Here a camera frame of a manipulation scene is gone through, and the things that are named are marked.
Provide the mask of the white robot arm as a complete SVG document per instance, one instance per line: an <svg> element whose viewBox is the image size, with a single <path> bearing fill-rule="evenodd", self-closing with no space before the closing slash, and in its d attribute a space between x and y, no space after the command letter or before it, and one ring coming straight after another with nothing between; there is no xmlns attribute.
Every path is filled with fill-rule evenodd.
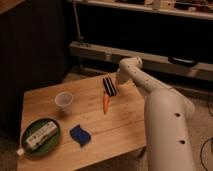
<svg viewBox="0 0 213 171"><path fill-rule="evenodd" d="M196 171L187 119L195 105L168 84L142 71L140 57L119 61L117 84L129 79L146 93L144 121L148 171Z"/></svg>

